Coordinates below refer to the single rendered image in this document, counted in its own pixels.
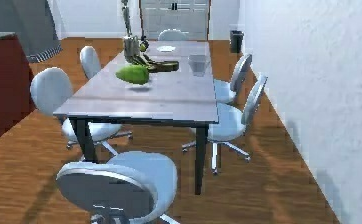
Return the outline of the grey dining table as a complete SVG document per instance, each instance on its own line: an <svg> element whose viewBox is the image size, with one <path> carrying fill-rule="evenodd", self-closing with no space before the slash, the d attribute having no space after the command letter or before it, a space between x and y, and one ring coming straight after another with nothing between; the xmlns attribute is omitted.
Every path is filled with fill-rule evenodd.
<svg viewBox="0 0 362 224"><path fill-rule="evenodd" d="M159 52L159 46L174 46ZM176 60L175 72L154 73L143 87L133 87L115 76L127 65L119 53L66 102L54 111L70 119L85 159L97 162L89 122L163 125L196 129L195 193L202 192L208 128L219 122L212 70L195 76L190 55L210 55L207 42L152 41L148 55L156 61Z"/></svg>

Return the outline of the white panelled door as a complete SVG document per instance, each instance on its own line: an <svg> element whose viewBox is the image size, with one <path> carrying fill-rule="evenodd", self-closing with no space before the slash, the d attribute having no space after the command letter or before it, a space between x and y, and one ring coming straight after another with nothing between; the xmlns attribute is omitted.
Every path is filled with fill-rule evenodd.
<svg viewBox="0 0 362 224"><path fill-rule="evenodd" d="M142 33L157 39L167 29L177 29L189 40L208 37L210 0L140 0Z"/></svg>

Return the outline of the grey potted house plant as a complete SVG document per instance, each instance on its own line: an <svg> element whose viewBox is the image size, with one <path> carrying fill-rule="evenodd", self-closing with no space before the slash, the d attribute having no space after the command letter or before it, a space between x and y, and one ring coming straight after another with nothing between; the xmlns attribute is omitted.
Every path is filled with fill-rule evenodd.
<svg viewBox="0 0 362 224"><path fill-rule="evenodd" d="M131 31L130 15L129 15L129 0L121 0L122 15L125 22L126 35L123 37L124 56L127 62L142 66L148 66L149 63L144 60L140 54L140 45L138 37L134 36Z"/></svg>

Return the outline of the green bowl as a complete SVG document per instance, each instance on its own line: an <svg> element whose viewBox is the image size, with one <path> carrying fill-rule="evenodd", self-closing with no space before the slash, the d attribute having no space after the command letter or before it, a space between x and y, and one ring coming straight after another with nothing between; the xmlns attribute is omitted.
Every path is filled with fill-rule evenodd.
<svg viewBox="0 0 362 224"><path fill-rule="evenodd" d="M121 68L115 73L116 77L122 81L143 85L149 81L149 71L141 65L129 65Z"/></svg>

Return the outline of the black waste bin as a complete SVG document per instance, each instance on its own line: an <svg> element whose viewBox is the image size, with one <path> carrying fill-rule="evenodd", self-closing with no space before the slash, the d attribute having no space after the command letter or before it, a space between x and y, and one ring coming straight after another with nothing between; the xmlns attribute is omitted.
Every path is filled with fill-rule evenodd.
<svg viewBox="0 0 362 224"><path fill-rule="evenodd" d="M242 47L244 33L239 30L230 31L230 51L232 53L240 53Z"/></svg>

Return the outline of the dark green earphone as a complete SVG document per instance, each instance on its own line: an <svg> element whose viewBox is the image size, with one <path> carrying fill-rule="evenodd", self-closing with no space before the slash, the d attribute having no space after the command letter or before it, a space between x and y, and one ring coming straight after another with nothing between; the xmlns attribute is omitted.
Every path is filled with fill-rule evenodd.
<svg viewBox="0 0 362 224"><path fill-rule="evenodd" d="M150 73L172 72L179 69L178 61L148 61L145 65Z"/></svg>

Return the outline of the dark red cabinet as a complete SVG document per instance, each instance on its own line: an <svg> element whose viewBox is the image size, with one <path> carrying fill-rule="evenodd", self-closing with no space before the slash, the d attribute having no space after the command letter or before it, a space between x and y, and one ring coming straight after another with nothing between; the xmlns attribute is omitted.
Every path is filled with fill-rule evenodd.
<svg viewBox="0 0 362 224"><path fill-rule="evenodd" d="M0 136L35 109L29 92L32 79L17 35L0 32Z"/></svg>

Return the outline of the white swivel chair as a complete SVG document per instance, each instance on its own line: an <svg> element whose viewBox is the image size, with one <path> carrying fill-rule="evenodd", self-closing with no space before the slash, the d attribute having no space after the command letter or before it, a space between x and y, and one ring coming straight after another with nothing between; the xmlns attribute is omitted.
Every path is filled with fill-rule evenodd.
<svg viewBox="0 0 362 224"><path fill-rule="evenodd" d="M61 194L91 214L90 224L180 224L166 214L177 168L160 153L128 151L105 164L70 162L56 176Z"/></svg>
<svg viewBox="0 0 362 224"><path fill-rule="evenodd" d="M232 104L237 101L251 63L252 55L246 53L237 61L229 82L219 79L214 80L215 96L219 103Z"/></svg>
<svg viewBox="0 0 362 224"><path fill-rule="evenodd" d="M218 174L218 160L221 158L219 151L222 145L225 145L242 155L246 162L251 160L251 156L248 152L233 145L231 141L246 133L246 130L253 121L253 117L259 107L267 80L268 77L265 75L260 75L258 77L258 80L248 94L242 111L228 104L217 104L219 123L211 124L209 126L207 136L207 140L212 144L211 169L214 175Z"/></svg>
<svg viewBox="0 0 362 224"><path fill-rule="evenodd" d="M44 69L34 76L30 85L31 98L36 108L46 116L53 116L54 111L73 94L73 87L68 75L58 67ZM121 124L88 123L95 146L102 145L113 155L117 151L109 144L113 138L133 138L131 131L122 131Z"/></svg>
<svg viewBox="0 0 362 224"><path fill-rule="evenodd" d="M187 41L188 37L177 29L167 29L158 36L159 41Z"/></svg>
<svg viewBox="0 0 362 224"><path fill-rule="evenodd" d="M81 49L80 62L87 79L93 78L101 70L98 54L92 46Z"/></svg>

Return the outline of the grey cloth with checked hem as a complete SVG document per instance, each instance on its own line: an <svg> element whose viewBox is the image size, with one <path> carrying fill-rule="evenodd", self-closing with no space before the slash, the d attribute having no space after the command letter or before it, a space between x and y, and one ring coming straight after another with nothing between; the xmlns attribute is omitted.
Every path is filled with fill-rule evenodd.
<svg viewBox="0 0 362 224"><path fill-rule="evenodd" d="M17 35L30 63L62 51L48 0L0 0L0 32Z"/></svg>

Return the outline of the grey glass cup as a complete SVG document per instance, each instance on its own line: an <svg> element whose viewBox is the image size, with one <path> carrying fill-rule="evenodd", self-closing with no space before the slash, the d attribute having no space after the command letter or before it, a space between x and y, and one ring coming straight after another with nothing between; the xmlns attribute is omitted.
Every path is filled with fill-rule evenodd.
<svg viewBox="0 0 362 224"><path fill-rule="evenodd" d="M210 64L210 59L206 55L190 55L188 57L188 64L195 76L204 76Z"/></svg>

